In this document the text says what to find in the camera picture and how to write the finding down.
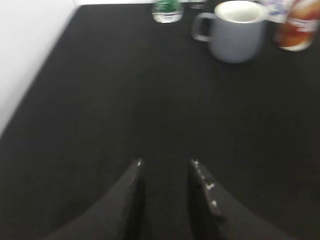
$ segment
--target gray mug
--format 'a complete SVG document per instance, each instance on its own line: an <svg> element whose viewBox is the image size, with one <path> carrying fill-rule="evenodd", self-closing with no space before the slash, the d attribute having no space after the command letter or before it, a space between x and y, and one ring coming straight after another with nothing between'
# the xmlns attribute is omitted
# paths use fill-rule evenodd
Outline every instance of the gray mug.
<svg viewBox="0 0 320 240"><path fill-rule="evenodd" d="M211 53L219 60L237 64L252 59L264 40L268 10L264 6L244 0L218 4L214 13L200 13L194 20L192 36L208 42ZM213 20L209 36L199 33L203 19Z"/></svg>

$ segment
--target mug handle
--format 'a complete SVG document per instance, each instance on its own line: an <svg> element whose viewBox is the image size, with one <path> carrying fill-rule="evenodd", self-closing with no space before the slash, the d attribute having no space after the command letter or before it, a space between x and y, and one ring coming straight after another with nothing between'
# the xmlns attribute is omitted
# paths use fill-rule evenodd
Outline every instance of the mug handle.
<svg viewBox="0 0 320 240"><path fill-rule="evenodd" d="M202 12L198 16L195 17L194 23L192 26L191 35L195 40L201 41L201 42L209 42L210 37L201 35L199 33L200 25L202 23L203 19L216 19L217 16L214 13L211 12Z"/></svg>

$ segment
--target white object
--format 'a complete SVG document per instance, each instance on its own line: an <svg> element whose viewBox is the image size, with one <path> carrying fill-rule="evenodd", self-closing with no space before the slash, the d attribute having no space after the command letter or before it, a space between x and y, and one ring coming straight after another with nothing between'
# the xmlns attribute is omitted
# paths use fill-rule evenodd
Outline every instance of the white object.
<svg viewBox="0 0 320 240"><path fill-rule="evenodd" d="M211 53L223 62L237 64L253 58L264 40L268 10L255 2L233 0L218 4L214 13L203 12L195 18L192 36L208 42ZM199 33L203 19L213 21L209 36Z"/></svg>
<svg viewBox="0 0 320 240"><path fill-rule="evenodd" d="M269 11L268 20L275 23L286 21L289 9L294 0L261 0L260 3Z"/></svg>

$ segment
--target white wall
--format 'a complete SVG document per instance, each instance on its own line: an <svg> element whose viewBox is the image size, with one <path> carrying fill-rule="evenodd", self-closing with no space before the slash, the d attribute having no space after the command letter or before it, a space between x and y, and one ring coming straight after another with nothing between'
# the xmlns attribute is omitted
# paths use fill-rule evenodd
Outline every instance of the white wall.
<svg viewBox="0 0 320 240"><path fill-rule="evenodd" d="M0 134L75 9L74 0L0 0Z"/></svg>

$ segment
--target black tabletop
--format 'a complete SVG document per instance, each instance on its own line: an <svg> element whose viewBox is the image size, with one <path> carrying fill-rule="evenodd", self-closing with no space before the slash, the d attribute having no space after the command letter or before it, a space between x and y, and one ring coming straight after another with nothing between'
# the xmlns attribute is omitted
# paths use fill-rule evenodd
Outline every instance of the black tabletop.
<svg viewBox="0 0 320 240"><path fill-rule="evenodd" d="M287 234L320 238L320 41L272 43L226 64L190 36L198 12L160 24L150 5L75 13L0 141L0 237L46 236L145 159L155 240L191 240L191 157Z"/></svg>

